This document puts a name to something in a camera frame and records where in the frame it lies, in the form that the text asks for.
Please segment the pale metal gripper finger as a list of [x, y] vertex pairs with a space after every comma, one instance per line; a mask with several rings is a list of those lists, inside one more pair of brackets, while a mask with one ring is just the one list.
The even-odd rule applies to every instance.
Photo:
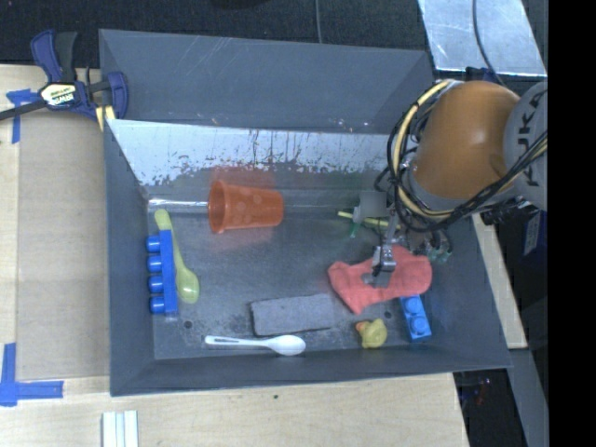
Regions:
[[397, 263], [392, 253], [385, 253], [381, 257], [379, 264], [379, 286], [387, 287], [390, 279], [396, 269]]
[[362, 275], [362, 281], [371, 287], [378, 288], [383, 286], [384, 280], [383, 247], [377, 246], [372, 255], [370, 270]]

